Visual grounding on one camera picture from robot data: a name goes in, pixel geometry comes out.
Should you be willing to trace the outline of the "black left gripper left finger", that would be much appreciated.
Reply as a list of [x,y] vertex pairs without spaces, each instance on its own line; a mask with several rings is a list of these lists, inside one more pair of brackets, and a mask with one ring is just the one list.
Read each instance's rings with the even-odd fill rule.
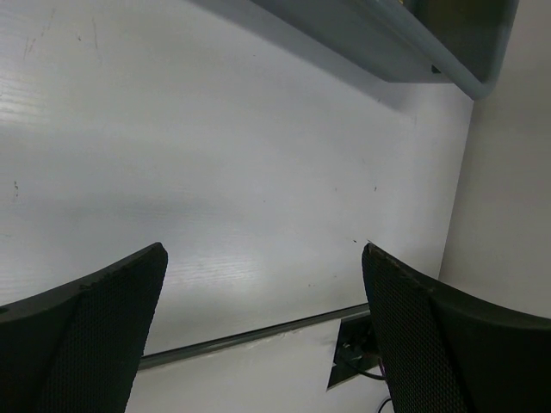
[[1,308],[3,412],[122,412],[145,350],[168,253],[154,243]]

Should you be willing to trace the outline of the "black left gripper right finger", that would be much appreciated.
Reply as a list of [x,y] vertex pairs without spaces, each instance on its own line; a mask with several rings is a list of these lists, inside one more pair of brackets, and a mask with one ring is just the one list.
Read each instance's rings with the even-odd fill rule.
[[396,412],[548,412],[550,321],[419,273],[378,246],[362,274]]

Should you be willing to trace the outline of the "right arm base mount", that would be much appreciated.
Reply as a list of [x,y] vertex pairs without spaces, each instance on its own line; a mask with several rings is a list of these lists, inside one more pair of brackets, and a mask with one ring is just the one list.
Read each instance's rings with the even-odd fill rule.
[[368,313],[341,321],[326,393],[329,412],[382,412],[391,407]]

